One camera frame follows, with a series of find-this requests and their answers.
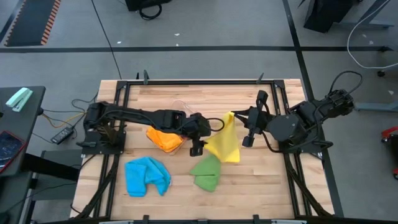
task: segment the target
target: black floor mat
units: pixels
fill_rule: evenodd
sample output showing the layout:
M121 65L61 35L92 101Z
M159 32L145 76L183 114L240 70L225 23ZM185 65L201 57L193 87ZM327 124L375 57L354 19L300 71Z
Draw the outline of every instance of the black floor mat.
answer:
M25 0L16 16L6 47L45 45L61 0Z

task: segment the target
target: orange cloth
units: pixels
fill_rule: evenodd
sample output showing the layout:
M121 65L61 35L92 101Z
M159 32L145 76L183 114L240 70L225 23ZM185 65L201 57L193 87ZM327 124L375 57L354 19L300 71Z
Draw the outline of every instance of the orange cloth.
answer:
M174 151L183 143L183 139L179 135L163 133L153 127L148 128L147 137L155 143L157 147L167 153Z

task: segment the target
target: green object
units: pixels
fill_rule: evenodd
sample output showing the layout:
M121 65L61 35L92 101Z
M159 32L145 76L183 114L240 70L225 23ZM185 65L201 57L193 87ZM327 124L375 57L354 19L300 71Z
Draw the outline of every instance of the green object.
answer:
M220 179L221 162L216 156L210 154L200 161L190 173L195 176L195 184L197 186L203 190L213 192L216 190Z
M32 93L32 90L23 87L6 102L6 105L11 107L13 111L20 112Z

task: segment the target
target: yellow cloth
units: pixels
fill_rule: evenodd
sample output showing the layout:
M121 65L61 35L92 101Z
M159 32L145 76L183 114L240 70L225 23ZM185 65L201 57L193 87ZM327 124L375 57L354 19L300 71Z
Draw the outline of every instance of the yellow cloth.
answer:
M165 152L172 152L183 143L183 139L179 135L163 133L153 127L148 128L147 137Z
M221 162L239 162L239 141L235 131L234 113L228 112L223 117L224 128L205 140L205 149L214 154Z

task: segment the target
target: green cloth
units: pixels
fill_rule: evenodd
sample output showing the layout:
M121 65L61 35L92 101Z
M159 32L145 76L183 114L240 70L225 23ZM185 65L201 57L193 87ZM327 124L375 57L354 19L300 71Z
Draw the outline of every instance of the green cloth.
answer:
M190 173L195 176L194 183L197 186L203 190L213 192L216 190L220 179L221 162L216 156L210 154L200 161Z

